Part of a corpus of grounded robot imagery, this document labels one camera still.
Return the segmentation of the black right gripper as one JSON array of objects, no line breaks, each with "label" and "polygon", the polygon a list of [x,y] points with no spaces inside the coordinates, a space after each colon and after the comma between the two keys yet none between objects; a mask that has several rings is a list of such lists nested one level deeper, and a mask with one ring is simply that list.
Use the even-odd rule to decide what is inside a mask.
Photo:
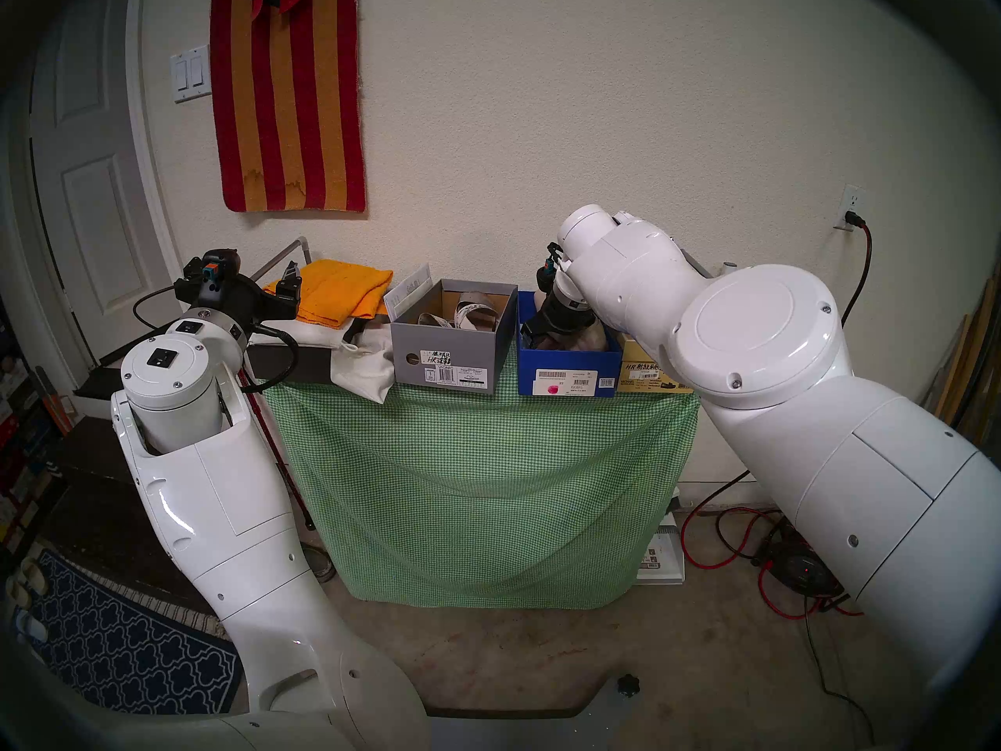
[{"label": "black right gripper", "polygon": [[546,336],[573,336],[590,327],[597,317],[581,300],[552,286],[539,308],[535,294],[522,293],[522,342],[541,343]]}]

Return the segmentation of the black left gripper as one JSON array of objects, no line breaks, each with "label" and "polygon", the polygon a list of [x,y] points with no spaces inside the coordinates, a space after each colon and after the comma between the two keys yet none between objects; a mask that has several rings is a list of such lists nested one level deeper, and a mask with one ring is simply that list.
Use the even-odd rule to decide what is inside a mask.
[{"label": "black left gripper", "polygon": [[281,280],[269,293],[248,277],[184,277],[176,281],[176,296],[188,302],[194,318],[176,323],[176,331],[196,333],[199,311],[216,311],[229,318],[225,331],[239,327],[237,340],[246,340],[256,327],[270,320],[295,320],[301,299],[302,278],[297,262],[289,262]]}]

